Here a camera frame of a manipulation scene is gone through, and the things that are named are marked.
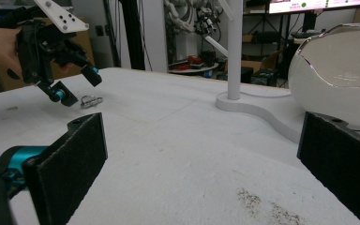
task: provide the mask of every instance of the white table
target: white table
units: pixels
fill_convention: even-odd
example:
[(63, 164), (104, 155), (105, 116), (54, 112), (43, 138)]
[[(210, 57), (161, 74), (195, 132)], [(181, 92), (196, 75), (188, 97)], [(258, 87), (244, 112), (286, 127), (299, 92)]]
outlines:
[[(296, 158), (297, 144), (256, 116), (215, 107), (225, 82), (100, 74), (97, 87), (83, 76), (63, 80), (79, 99), (104, 98), (87, 110), (50, 102), (34, 86), (0, 94), (0, 155), (50, 145), (69, 121), (102, 112), (109, 158), (69, 224), (360, 224)], [(37, 224), (28, 192), (11, 206), (19, 224)]]

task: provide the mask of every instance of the cardboard box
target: cardboard box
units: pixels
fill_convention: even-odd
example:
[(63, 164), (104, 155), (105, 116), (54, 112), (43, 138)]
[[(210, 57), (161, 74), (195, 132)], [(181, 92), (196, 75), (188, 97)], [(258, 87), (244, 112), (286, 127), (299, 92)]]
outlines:
[(253, 35), (243, 35), (242, 42), (253, 42), (254, 36)]
[(267, 8), (265, 5), (256, 6), (256, 7), (245, 7), (244, 8), (244, 14), (264, 14), (267, 11)]
[(266, 56), (247, 55), (245, 60), (241, 61), (241, 67), (253, 68), (253, 72), (261, 68), (276, 68), (277, 60), (282, 51), (276, 51)]

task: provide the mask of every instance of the white bowl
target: white bowl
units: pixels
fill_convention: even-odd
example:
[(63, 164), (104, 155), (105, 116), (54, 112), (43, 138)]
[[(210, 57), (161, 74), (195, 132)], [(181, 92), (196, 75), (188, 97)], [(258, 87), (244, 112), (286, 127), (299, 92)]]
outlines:
[(289, 86), (306, 111), (360, 130), (360, 23), (342, 24), (306, 40), (292, 59)]

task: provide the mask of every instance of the ridged black pad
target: ridged black pad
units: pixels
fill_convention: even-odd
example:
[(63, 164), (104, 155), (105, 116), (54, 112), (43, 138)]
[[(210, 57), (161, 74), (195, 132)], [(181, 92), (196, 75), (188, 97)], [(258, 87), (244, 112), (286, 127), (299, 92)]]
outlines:
[(107, 158), (101, 113), (70, 122), (68, 132), (22, 165), (40, 224), (67, 224)]
[(360, 134), (346, 126), (307, 112), (297, 156), (360, 219)]

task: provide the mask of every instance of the red object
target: red object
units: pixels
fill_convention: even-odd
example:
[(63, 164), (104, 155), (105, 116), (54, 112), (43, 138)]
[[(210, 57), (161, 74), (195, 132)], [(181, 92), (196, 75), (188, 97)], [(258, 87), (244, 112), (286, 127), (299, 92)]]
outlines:
[(196, 55), (189, 55), (187, 60), (190, 64), (201, 64), (203, 62), (203, 60)]
[(190, 65), (189, 64), (179, 64), (179, 65), (173, 66), (173, 69), (186, 70), (186, 69), (190, 69)]

